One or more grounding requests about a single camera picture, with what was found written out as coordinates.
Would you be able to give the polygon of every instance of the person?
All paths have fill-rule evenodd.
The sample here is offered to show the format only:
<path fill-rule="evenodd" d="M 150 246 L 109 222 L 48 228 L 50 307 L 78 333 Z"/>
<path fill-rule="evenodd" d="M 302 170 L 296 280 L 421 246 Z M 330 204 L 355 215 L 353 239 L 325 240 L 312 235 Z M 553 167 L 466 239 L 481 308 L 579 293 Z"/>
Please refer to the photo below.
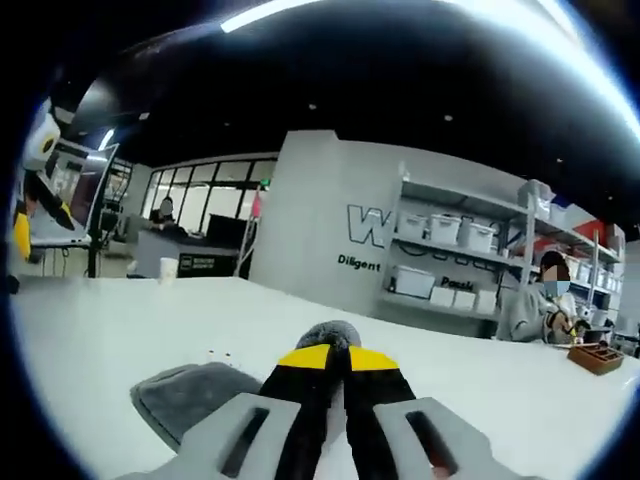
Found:
<path fill-rule="evenodd" d="M 173 199 L 171 197 L 165 197 L 160 202 L 160 207 L 156 210 L 152 210 L 149 215 L 151 221 L 151 227 L 159 230 L 164 229 L 167 225 L 173 225 L 175 220 L 173 218 Z"/>
<path fill-rule="evenodd" d="M 540 261 L 536 282 L 518 292 L 507 306 L 496 338 L 512 342 L 572 342 L 576 304 L 569 293 L 569 267 L 560 252 L 549 251 Z"/>

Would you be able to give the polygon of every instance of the white tabletop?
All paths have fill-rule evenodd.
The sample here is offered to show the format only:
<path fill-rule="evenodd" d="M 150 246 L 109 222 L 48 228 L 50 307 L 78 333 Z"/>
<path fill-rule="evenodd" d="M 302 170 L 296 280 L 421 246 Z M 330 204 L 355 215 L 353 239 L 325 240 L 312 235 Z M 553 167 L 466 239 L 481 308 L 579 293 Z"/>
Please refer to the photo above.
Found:
<path fill-rule="evenodd" d="M 399 363 L 418 397 L 436 398 L 484 432 L 498 461 L 548 480 L 578 476 L 631 404 L 640 377 L 631 357 L 597 377 L 545 345 L 385 323 L 236 278 L 171 285 L 30 278 L 15 299 L 34 388 L 67 446 L 99 479 L 153 469 L 173 456 L 132 406 L 133 385 L 210 360 L 263 380 L 305 331 L 327 320 L 351 322 L 363 346 Z M 350 456 L 343 435 L 316 478 L 357 478 Z"/>

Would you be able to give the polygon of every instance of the wooden tray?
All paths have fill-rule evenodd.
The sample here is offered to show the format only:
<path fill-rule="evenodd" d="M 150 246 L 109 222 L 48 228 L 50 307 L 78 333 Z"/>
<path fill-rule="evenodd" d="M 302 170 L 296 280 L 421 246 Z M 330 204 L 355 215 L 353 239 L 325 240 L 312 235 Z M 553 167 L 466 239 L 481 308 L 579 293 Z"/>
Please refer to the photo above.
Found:
<path fill-rule="evenodd" d="M 622 365 L 624 355 L 601 345 L 578 345 L 569 350 L 567 358 L 596 375 L 604 375 Z"/>

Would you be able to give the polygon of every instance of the black ceiling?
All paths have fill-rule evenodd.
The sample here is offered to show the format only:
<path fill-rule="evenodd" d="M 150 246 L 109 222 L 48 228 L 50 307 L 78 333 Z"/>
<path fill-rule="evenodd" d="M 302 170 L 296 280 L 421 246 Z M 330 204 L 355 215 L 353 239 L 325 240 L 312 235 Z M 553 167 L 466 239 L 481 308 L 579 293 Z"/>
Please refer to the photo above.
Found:
<path fill-rule="evenodd" d="M 612 2 L 624 3 L 574 3 L 607 42 L 637 111 L 639 23 Z M 246 7 L 170 3 L 154 2 L 142 23 L 118 9 L 97 19 L 102 41 L 73 50 L 53 91 L 56 105 L 77 110 L 65 136 L 95 147 L 116 127 L 123 158 L 161 166 L 278 150 L 289 130 L 333 129 L 536 177 L 629 232 L 640 222 L 638 138 L 585 82 L 508 29 L 443 2 L 326 0 L 224 34 L 219 19 Z"/>

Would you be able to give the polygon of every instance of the computer monitor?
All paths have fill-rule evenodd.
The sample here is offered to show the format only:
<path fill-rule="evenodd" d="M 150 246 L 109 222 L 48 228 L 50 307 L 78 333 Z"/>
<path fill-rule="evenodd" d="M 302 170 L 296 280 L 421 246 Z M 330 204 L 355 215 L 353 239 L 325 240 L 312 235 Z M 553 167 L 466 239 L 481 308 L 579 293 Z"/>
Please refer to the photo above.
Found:
<path fill-rule="evenodd" d="M 69 205 L 71 216 L 85 229 L 93 212 L 98 191 L 106 181 L 109 166 L 115 157 L 117 145 L 87 155 L 80 178 Z"/>

